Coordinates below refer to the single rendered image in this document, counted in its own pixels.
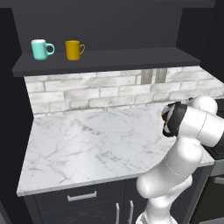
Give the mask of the yellow mug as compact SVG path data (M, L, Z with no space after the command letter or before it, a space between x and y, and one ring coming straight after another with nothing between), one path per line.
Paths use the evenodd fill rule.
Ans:
M68 40L66 43L66 58L68 60L79 60L86 47L78 40Z

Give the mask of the teal mug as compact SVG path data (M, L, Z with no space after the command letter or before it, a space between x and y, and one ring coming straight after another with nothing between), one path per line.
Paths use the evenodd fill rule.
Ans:
M34 39L31 42L31 49L35 60L46 60L55 52L54 45L47 43L44 39Z

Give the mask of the dark tall cabinet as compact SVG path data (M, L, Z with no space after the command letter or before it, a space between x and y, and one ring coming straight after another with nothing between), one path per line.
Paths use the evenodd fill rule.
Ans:
M25 107L25 82L12 75L21 53L10 8L0 8L0 205L6 224L32 224L23 198L17 196L24 156L25 124L32 115Z

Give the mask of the dark cupboard door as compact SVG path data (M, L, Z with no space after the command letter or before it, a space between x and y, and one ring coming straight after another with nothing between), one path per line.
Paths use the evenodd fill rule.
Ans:
M137 191L137 179L127 179L125 183L124 194L124 209L123 209L123 221L122 224L129 224L130 217L130 200L133 201L134 211L132 224L136 224L138 216L144 211L147 206L147 199L144 199Z
M122 199L42 213L40 216L43 224L115 224L116 202L120 205L119 224L122 224Z

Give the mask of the dark drawer front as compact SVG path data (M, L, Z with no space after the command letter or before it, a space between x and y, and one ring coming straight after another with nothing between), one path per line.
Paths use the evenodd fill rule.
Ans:
M113 181L97 185L87 185L54 192L45 192L34 196L41 212L76 207L87 203L106 202L110 200L121 200L124 195L125 181ZM97 197L78 201L67 201L67 195L76 196L97 191Z

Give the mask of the black hob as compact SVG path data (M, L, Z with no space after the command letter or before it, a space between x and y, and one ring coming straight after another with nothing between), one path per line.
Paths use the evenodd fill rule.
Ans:
M224 99L216 99L218 104L217 115L224 119ZM224 159L224 137L213 148L205 147L206 151L215 159Z

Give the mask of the dark oven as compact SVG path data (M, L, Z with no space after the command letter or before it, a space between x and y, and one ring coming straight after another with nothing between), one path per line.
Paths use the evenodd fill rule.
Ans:
M190 224L224 224L224 159L216 160Z

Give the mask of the grey wall outlet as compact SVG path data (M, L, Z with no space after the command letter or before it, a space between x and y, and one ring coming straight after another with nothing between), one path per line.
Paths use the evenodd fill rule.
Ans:
M156 83L165 83L166 75L167 75L167 69L166 68L158 68L157 71L156 71L155 82Z
M152 69L144 69L142 71L141 84L142 85L151 84L152 75L153 75L153 70Z

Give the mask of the dark open wall cabinet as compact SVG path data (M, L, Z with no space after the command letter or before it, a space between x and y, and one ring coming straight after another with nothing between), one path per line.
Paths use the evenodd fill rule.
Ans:
M214 0L14 0L21 47L15 76L75 74L197 66ZM44 39L55 52L35 60L31 42ZM68 40L86 49L68 60Z

